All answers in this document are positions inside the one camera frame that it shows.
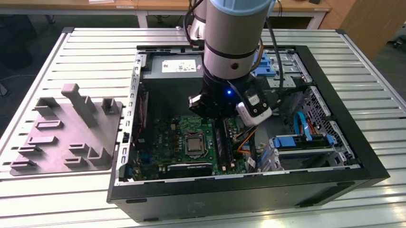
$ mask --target black cable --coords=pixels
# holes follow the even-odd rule
[[[272,34],[272,38],[273,38],[273,43],[274,43],[274,50],[276,50],[276,55],[277,55],[277,60],[278,60],[278,66],[280,66],[280,91],[282,91],[284,89],[284,65],[282,65],[282,60],[281,60],[281,55],[280,55],[280,50],[278,50],[278,44],[277,44],[277,38],[276,38],[276,34],[274,34],[274,30],[273,30],[273,24],[272,24],[272,18],[268,17],[266,18],[266,25],[268,25],[268,29],[269,32]]]
[[[257,172],[258,169],[258,162],[257,162],[257,147],[256,147],[256,133],[253,134],[252,138],[249,139],[250,144],[250,157],[256,162],[256,167],[249,164],[249,173]]]
[[[179,23],[181,19],[182,19],[182,16],[179,16],[179,18],[177,20],[177,23],[175,23],[175,26],[178,26],[178,23]]]
[[[277,1],[278,1],[278,4],[280,4],[278,17],[282,17],[282,12],[284,12],[282,3],[281,3],[281,0],[277,0]]]
[[[189,31],[189,27],[187,27],[187,21],[190,18],[191,13],[194,12],[194,10],[197,9],[197,7],[201,5],[201,3],[205,0],[199,0],[197,2],[197,4],[190,8],[190,10],[187,11],[185,18],[183,18],[183,29],[185,29],[185,34],[186,34],[186,39],[189,40],[189,43],[194,44],[193,40],[191,40],[191,36],[190,36],[190,31]]]

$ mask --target wire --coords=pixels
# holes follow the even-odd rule
[[[142,111],[142,97],[139,97],[139,114],[141,114],[141,127],[139,127],[139,133],[138,133],[138,137],[135,138],[135,143],[138,142],[139,140],[139,136],[141,136],[141,131],[142,131],[142,128],[145,126],[145,116],[143,116],[143,111]]]
[[[15,78],[15,77],[26,77],[26,76],[38,76],[38,75],[14,75],[14,76],[10,76],[10,77],[7,77],[7,78],[0,79],[0,82],[8,80],[8,79],[11,79],[11,78]]]
[[[194,6],[190,8],[190,10],[187,11],[185,18],[183,18],[183,29],[185,29],[185,34],[186,34],[186,39],[189,40],[190,44],[194,44],[193,40],[191,40],[191,36],[190,36],[190,31],[189,31],[189,27],[187,27],[187,21],[190,18],[191,13],[194,12],[194,10],[197,9],[197,7],[202,4],[205,0],[199,0]]]
[[[244,135],[246,135],[253,129],[254,129],[256,126],[250,127],[245,132],[240,133],[234,138],[238,139],[241,138]]]
[[[182,15],[179,16],[179,18],[177,20],[175,26],[178,26],[178,23],[179,23],[181,19],[182,19]]]
[[[265,44],[264,44],[264,42],[262,42],[262,38],[260,38],[258,57],[257,57],[256,64],[253,65],[250,71],[254,71],[254,70],[257,69],[257,67],[260,66],[264,51],[265,51]]]
[[[309,124],[312,134],[317,134],[316,127],[313,126],[310,120],[308,119],[306,122],[308,122],[308,124]]]
[[[273,30],[273,24],[272,24],[272,19],[270,17],[266,18],[266,25],[269,32],[272,34],[273,38],[273,43],[274,43],[274,50],[276,50],[276,55],[277,55],[277,60],[278,60],[278,66],[280,66],[280,91],[284,89],[284,66],[282,66],[282,60],[281,60],[281,55],[280,55],[280,50],[278,50],[278,44],[277,44],[277,38]]]
[[[282,17],[282,12],[284,12],[284,7],[282,7],[282,3],[281,0],[277,0],[278,4],[280,4],[280,12],[278,12],[278,17]]]
[[[244,144],[249,141],[249,139],[250,139],[250,137],[254,135],[254,133],[257,132],[257,129],[258,129],[258,126],[254,128],[253,132],[249,134],[249,137],[248,137],[248,138],[245,139],[245,141],[242,142],[242,144],[241,144],[241,146],[240,146],[240,148],[238,148],[238,150],[237,150],[238,153],[249,153],[249,154],[252,154],[250,151],[242,151],[242,146],[244,146]]]

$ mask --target chip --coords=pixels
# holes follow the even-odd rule
[[[190,152],[202,150],[202,144],[201,144],[201,139],[199,138],[189,139],[187,142],[189,142],[189,151]]]
[[[185,134],[185,154],[191,158],[199,158],[205,154],[205,136],[202,132]]]

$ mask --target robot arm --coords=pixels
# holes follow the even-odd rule
[[[203,87],[190,109],[203,118],[241,115],[248,126],[272,116],[250,74],[269,9],[274,0],[201,0],[206,4]]]

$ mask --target aluminum workbench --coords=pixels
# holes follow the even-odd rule
[[[197,219],[163,227],[400,227],[406,224],[406,104],[346,35],[334,30],[277,30],[280,45],[308,45],[392,178],[322,207]],[[269,45],[272,38],[264,32]],[[26,141],[39,97],[69,100],[61,89],[78,83],[94,102],[129,101],[138,45],[187,44],[174,28],[77,28],[63,33],[0,139],[0,227],[131,227],[139,225],[106,203],[111,171],[14,177],[10,162]]]

